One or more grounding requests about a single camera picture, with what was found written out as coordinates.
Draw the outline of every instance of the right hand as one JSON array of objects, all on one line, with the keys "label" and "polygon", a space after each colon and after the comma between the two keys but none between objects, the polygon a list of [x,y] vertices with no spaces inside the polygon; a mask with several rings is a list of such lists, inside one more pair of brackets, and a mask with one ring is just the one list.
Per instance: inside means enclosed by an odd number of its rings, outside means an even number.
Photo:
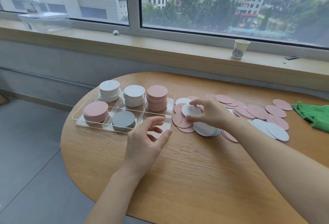
[{"label": "right hand", "polygon": [[226,129],[236,117],[215,98],[197,98],[190,102],[190,105],[203,105],[204,111],[201,115],[188,115],[187,120],[193,122],[203,122],[210,126]]}]

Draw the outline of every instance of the round table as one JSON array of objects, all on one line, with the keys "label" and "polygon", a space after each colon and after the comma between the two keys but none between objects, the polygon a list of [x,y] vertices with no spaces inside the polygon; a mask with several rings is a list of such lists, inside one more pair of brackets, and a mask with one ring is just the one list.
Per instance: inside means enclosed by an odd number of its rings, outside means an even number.
[{"label": "round table", "polygon": [[[328,104],[301,93],[162,72],[141,72],[114,80],[122,87],[163,85],[176,98],[202,98],[214,93],[261,107],[271,105],[273,99]],[[69,176],[94,201],[120,168],[127,141],[126,134],[76,126],[72,115],[96,89],[73,108],[60,143]],[[290,125],[286,145],[328,167],[328,133],[312,128],[294,111],[287,112],[285,120]],[[153,223],[306,223],[240,144],[222,135],[182,133],[173,124],[171,129],[169,142],[136,188],[127,215]]]}]

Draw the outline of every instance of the paper cup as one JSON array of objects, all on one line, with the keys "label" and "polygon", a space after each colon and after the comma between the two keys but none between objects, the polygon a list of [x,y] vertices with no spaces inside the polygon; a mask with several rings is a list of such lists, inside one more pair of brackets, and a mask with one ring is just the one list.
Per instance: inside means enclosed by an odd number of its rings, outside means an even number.
[{"label": "paper cup", "polygon": [[232,58],[242,59],[245,51],[247,50],[250,41],[244,39],[236,39],[233,47]]}]

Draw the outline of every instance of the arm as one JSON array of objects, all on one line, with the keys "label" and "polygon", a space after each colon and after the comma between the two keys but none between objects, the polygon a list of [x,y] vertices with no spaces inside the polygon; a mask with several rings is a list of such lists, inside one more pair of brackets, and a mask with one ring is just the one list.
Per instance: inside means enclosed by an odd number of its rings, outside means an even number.
[{"label": "arm", "polygon": [[204,113],[187,119],[205,122],[233,135],[286,201],[309,223],[329,222],[329,169],[273,140],[221,103],[196,99]]},{"label": "arm", "polygon": [[130,199],[140,179],[151,168],[172,134],[166,130],[159,139],[148,131],[162,133],[157,127],[163,117],[149,117],[128,134],[125,159],[104,189],[84,224],[122,224]]}]

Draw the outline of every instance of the wood grain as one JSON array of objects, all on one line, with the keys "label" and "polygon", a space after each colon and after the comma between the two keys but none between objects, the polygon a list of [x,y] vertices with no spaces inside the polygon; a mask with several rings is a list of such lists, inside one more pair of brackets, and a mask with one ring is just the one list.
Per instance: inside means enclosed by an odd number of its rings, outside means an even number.
[{"label": "wood grain", "polygon": [[329,91],[329,62],[178,41],[71,28],[49,34],[26,31],[22,22],[0,20],[0,39],[114,56],[154,64]]},{"label": "wood grain", "polygon": [[[160,84],[176,98],[225,94],[265,107],[273,99],[324,105],[317,97],[183,75],[142,72],[116,78],[122,86]],[[95,93],[83,97],[68,116],[61,138],[63,160],[76,186],[96,201],[120,168],[124,134],[81,128],[73,113]],[[329,166],[328,133],[316,130],[294,111],[287,112],[287,145]],[[306,223],[282,198],[240,144],[218,137],[173,135],[157,162],[139,183],[127,214],[153,223]]]}]

